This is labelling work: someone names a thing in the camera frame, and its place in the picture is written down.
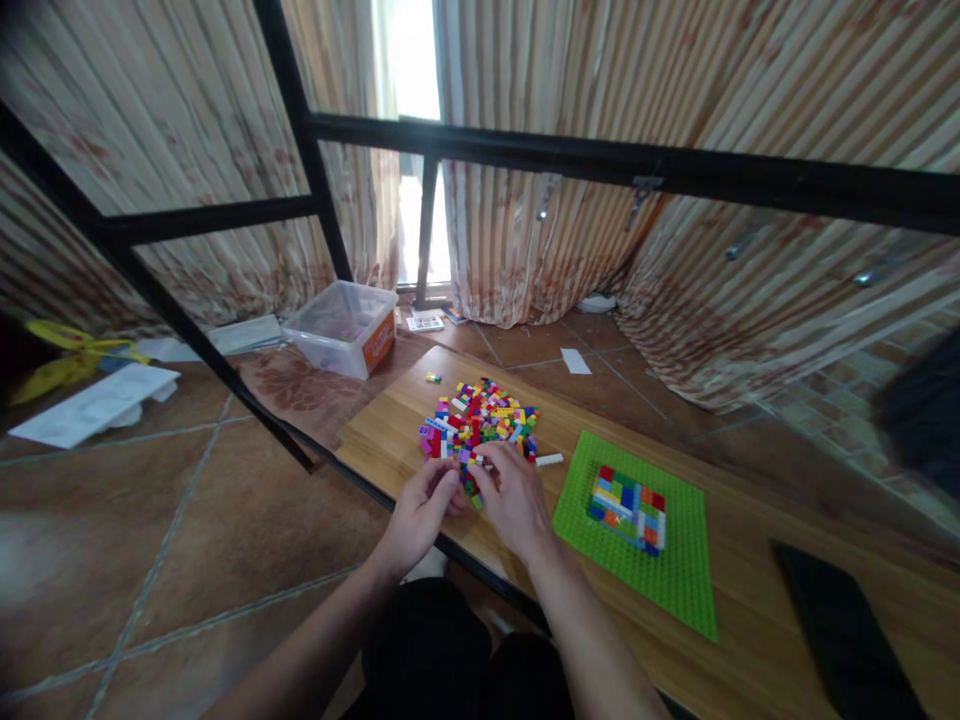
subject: curtain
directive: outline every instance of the curtain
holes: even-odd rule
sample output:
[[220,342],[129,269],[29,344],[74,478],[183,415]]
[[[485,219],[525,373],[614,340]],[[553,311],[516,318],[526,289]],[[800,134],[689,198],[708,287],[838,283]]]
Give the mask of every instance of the curtain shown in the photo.
[[[290,3],[301,5],[305,0]],[[15,20],[16,32],[8,32],[10,42],[0,50],[0,93],[101,212],[308,191],[249,0],[31,3]],[[371,39],[362,30],[359,20],[341,27],[343,42],[357,55]],[[357,87],[378,81],[341,68],[348,60],[325,56],[327,66],[316,74],[340,73]],[[322,87],[309,91],[327,108],[354,110]],[[385,96],[391,91],[389,85],[377,88]],[[389,175],[363,163],[344,162],[339,169],[357,193],[370,193],[381,175]],[[23,202],[36,191],[25,189],[29,183],[9,162],[0,163],[0,172],[6,220],[0,300],[8,312],[26,319],[42,311],[96,333],[162,328],[142,303],[117,313],[132,291],[89,245],[75,242],[76,230],[59,215],[38,223],[37,206]],[[389,203],[390,194],[383,197]],[[345,233],[345,242],[359,281],[392,287],[384,268],[396,262],[395,242],[378,213],[388,214],[379,205],[354,209],[364,232]],[[74,240],[69,246],[66,237]],[[315,218],[160,243],[139,253],[185,309],[208,325],[289,314],[334,277]],[[27,267],[45,270],[27,274]],[[82,304],[58,286],[64,276],[76,282],[91,274],[96,280],[86,286]]]
[[[436,7],[449,123],[935,172],[960,158],[955,3]],[[660,195],[628,228],[626,188],[563,180],[545,194],[548,176],[460,163],[444,177],[468,317],[551,322],[605,286],[667,385],[719,411],[957,291],[956,256],[938,238]],[[743,236],[756,239],[728,262]],[[850,282],[891,253],[892,278]]]
[[[392,0],[284,0],[312,110],[397,119]],[[400,153],[320,143],[354,280],[393,290],[400,271]]]

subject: plastic storage box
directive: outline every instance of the plastic storage box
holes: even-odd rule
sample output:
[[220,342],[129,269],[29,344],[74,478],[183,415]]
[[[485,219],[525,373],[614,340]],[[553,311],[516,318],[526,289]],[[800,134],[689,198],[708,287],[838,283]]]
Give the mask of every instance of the plastic storage box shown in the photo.
[[366,380],[397,337],[389,290],[337,280],[283,324],[315,368]]

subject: black pants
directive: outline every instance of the black pants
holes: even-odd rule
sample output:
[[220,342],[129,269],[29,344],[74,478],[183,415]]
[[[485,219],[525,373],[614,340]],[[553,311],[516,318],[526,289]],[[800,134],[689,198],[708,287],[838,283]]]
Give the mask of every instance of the black pants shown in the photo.
[[400,587],[363,648],[367,686],[345,720],[573,720],[560,656],[539,635],[508,635],[493,658],[483,623],[443,578]]

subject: black metal frame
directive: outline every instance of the black metal frame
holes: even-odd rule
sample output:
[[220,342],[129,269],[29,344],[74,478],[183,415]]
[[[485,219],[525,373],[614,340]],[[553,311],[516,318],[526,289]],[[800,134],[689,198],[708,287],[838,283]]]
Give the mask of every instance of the black metal frame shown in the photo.
[[[426,304],[423,288],[440,160],[557,173],[624,187],[633,187],[639,177],[657,177],[662,178],[661,192],[960,235],[956,205],[960,177],[956,175],[314,113],[307,104],[280,0],[254,0],[254,5],[309,195],[105,217],[4,103],[0,103],[0,143],[305,469],[310,471],[314,465],[298,441],[390,510],[394,501],[389,496],[341,463],[331,450],[270,413],[253,396],[237,371],[140,261],[136,246],[317,215],[337,277],[351,280],[320,141],[424,155],[417,297],[421,307]],[[438,538],[437,546],[546,629],[537,603],[446,536]],[[675,715],[684,714],[672,702],[671,709]]]

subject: green baseplate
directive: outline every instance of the green baseplate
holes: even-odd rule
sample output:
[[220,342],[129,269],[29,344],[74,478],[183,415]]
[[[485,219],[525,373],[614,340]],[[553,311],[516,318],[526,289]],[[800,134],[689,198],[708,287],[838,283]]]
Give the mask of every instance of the green baseplate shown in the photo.
[[[650,557],[587,515],[590,490],[601,465],[609,465],[666,499],[667,541],[659,557]],[[553,514],[553,529],[677,620],[718,642],[701,490],[581,432]]]

